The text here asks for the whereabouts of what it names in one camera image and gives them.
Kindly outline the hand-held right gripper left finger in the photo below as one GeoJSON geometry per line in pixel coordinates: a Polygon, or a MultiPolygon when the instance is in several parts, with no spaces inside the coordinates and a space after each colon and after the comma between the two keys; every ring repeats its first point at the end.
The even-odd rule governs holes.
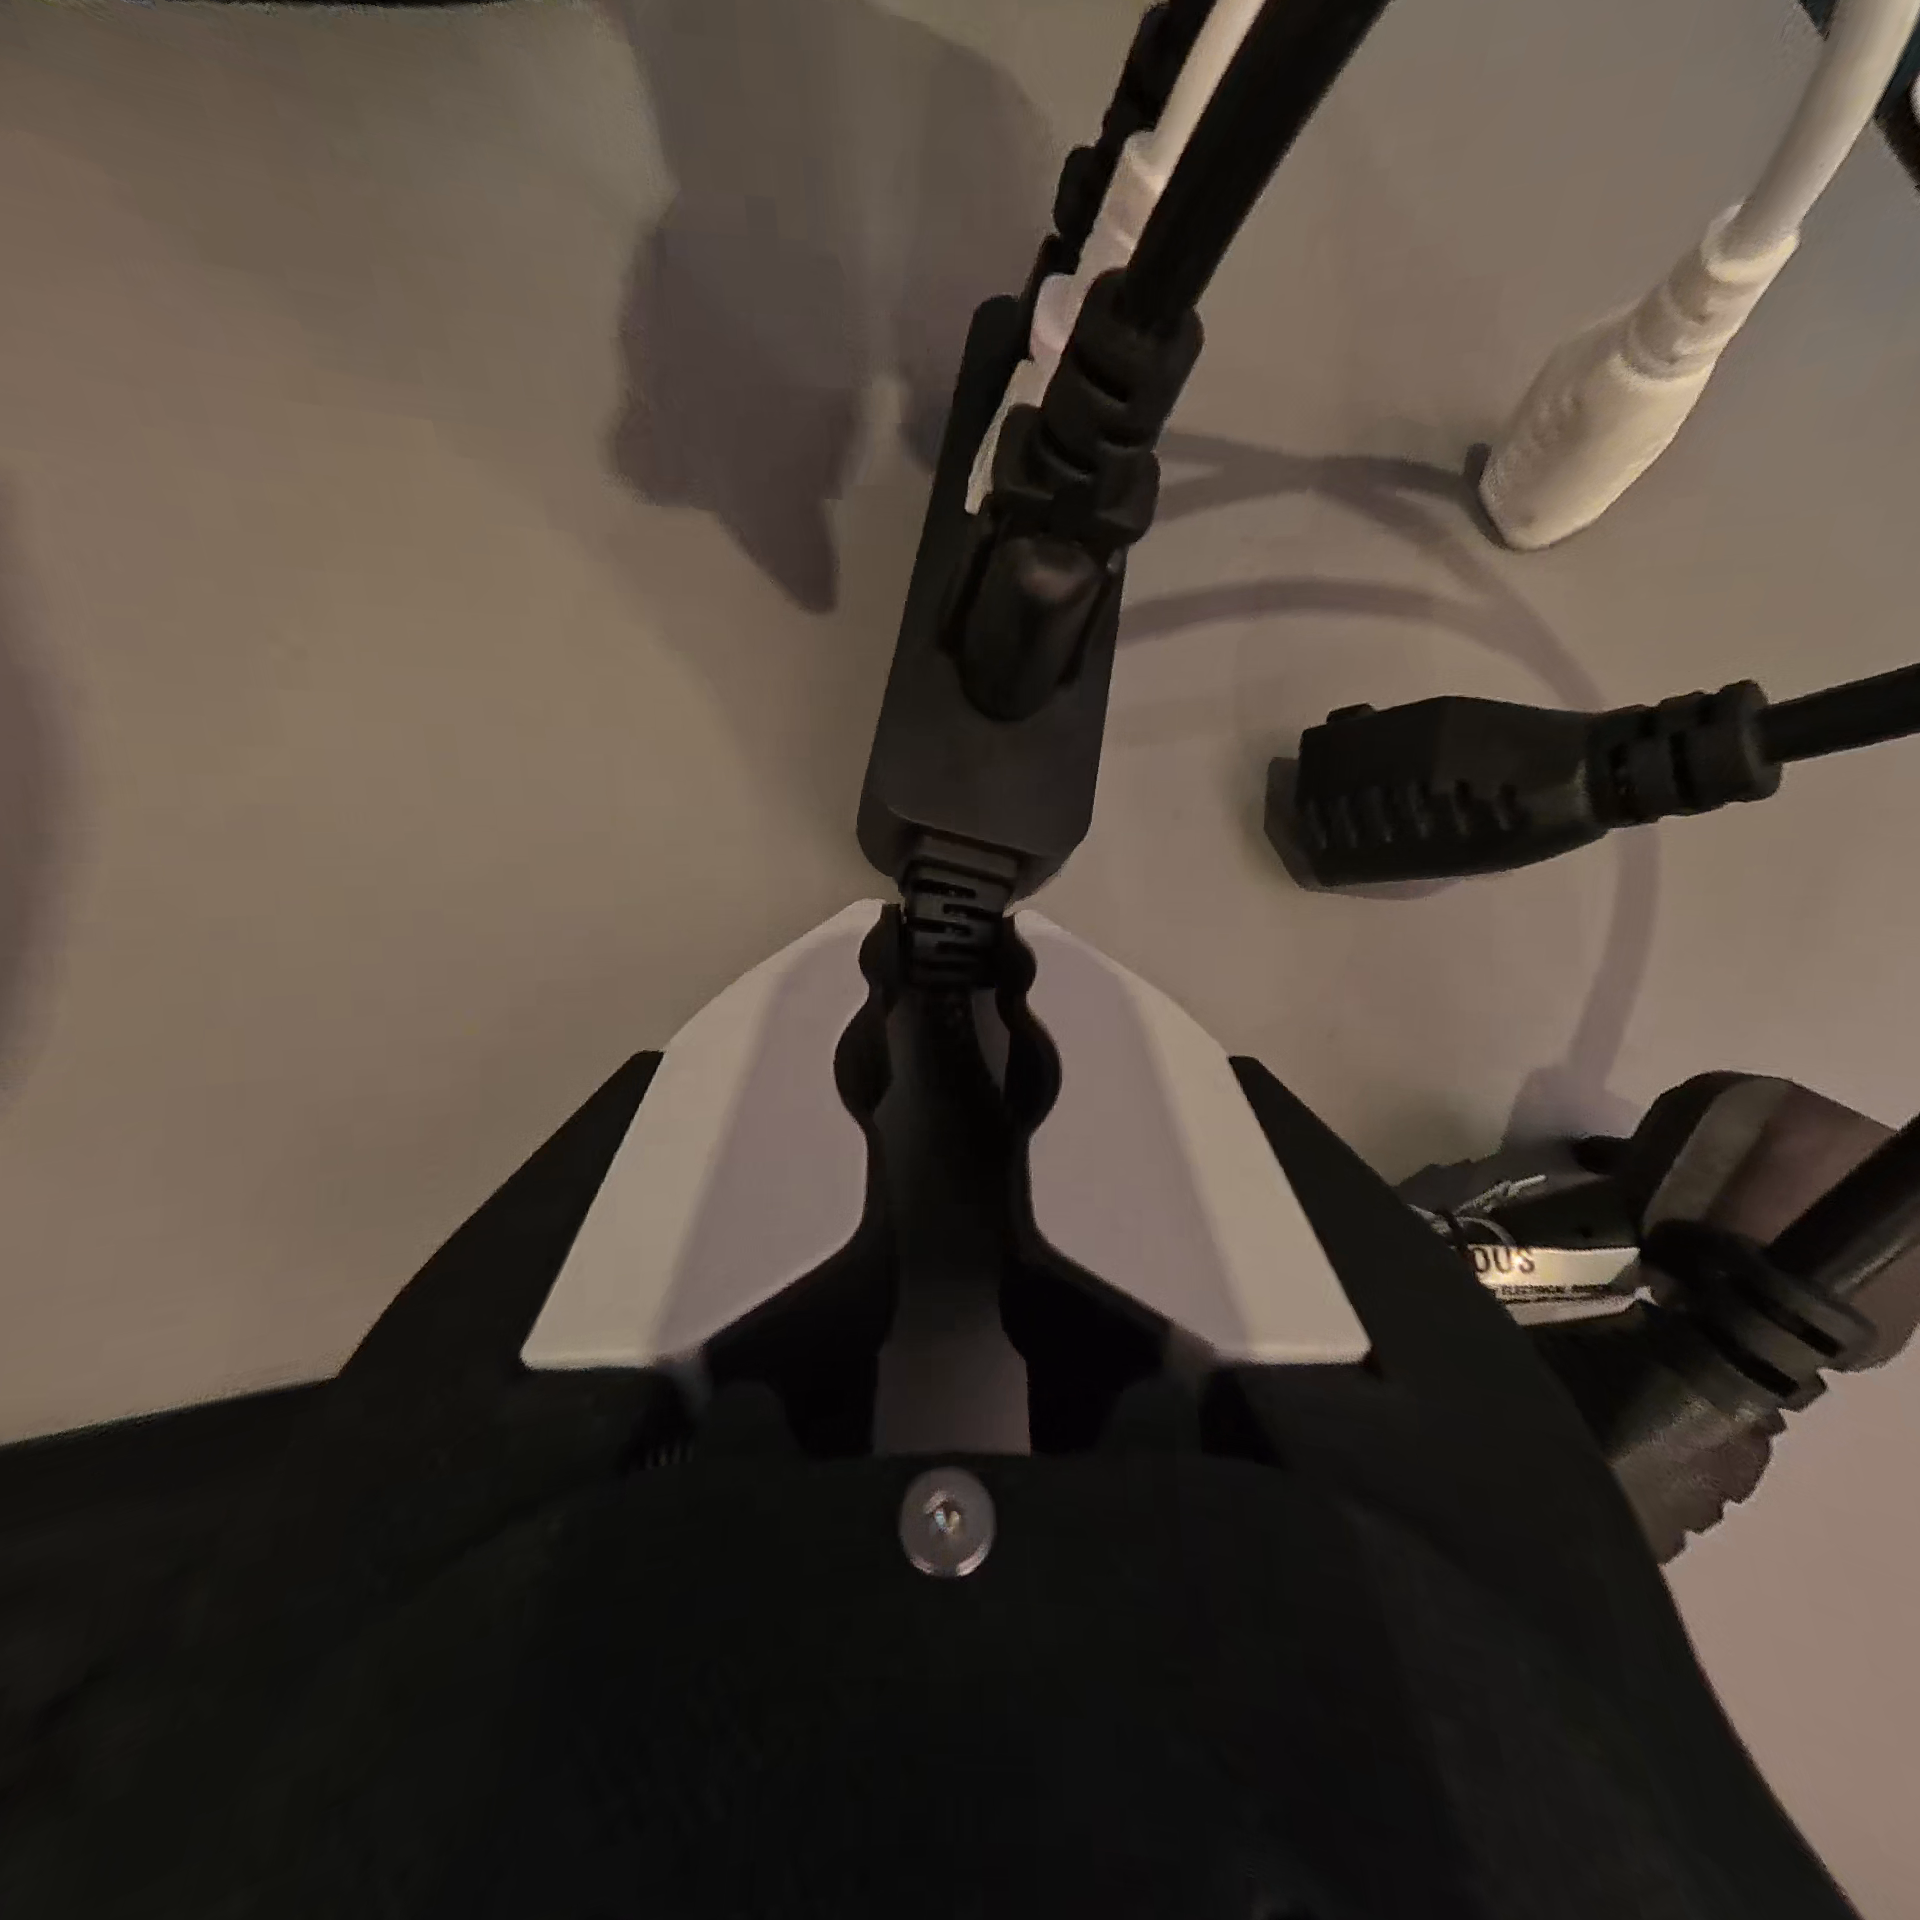
{"type": "Polygon", "coordinates": [[[758,960],[663,1048],[519,1360],[692,1360],[826,1272],[869,1218],[884,1016],[858,898],[758,960]]]}

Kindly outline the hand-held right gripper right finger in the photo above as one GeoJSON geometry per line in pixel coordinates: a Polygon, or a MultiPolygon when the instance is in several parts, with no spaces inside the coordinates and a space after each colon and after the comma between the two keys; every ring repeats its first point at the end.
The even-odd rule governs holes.
{"type": "Polygon", "coordinates": [[[1050,1070],[1027,1147],[1039,1241],[1217,1360],[1362,1360],[1371,1340],[1227,1050],[1039,913],[1015,937],[1050,1070]]]}

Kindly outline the black power strip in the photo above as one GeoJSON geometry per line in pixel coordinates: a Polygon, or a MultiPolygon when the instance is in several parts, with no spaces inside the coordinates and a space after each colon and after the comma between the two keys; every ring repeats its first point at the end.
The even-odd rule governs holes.
{"type": "Polygon", "coordinates": [[[1092,826],[1119,625],[1109,607],[1068,684],[1015,723],[971,707],[943,650],[974,449],[1021,347],[1018,295],[974,311],[855,812],[855,840],[883,878],[903,881],[915,847],[939,836],[1011,857],[1015,898],[1051,881],[1092,826]]]}

